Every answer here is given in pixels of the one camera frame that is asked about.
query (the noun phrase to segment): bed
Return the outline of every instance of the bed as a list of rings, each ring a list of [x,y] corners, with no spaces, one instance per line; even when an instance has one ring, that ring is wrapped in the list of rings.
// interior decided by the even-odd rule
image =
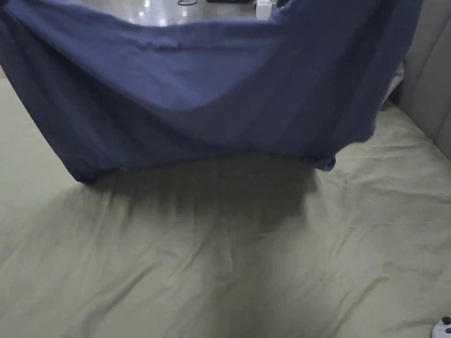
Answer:
[[[450,18],[425,1],[403,85],[330,173],[250,154],[87,187],[0,79],[1,336],[428,337],[451,312]]]

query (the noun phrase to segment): blue cloth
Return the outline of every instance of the blue cloth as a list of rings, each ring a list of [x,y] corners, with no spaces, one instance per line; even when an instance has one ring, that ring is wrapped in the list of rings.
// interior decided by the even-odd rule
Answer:
[[[332,169],[368,140],[422,0],[292,0],[268,22],[143,27],[1,4],[0,64],[73,177],[245,151]]]

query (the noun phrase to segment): tiled floor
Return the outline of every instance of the tiled floor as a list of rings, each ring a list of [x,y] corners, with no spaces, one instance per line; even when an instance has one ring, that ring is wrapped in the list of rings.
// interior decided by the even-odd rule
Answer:
[[[192,6],[177,5],[178,0],[72,0],[132,23],[152,26],[181,24],[212,18],[255,18],[252,3],[210,4],[198,0]]]

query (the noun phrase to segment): cable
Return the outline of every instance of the cable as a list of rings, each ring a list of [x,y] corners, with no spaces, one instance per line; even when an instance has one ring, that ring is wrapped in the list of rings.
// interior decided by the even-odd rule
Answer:
[[[186,0],[178,0],[177,1],[177,5],[179,5],[179,6],[191,6],[191,5],[197,4],[198,0],[194,0],[193,2],[188,2],[188,3],[185,3],[184,1],[186,1]]]

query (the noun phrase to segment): wrinkled sheet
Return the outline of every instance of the wrinkled sheet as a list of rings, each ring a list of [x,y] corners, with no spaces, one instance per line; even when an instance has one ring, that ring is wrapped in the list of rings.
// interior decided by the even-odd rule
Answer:
[[[0,332],[426,338],[451,164],[396,107],[325,173],[271,155],[76,183],[0,81]]]
[[[81,182],[266,151],[330,170],[371,137],[422,0],[292,0],[268,22],[144,27],[58,0],[0,4],[0,64]]]

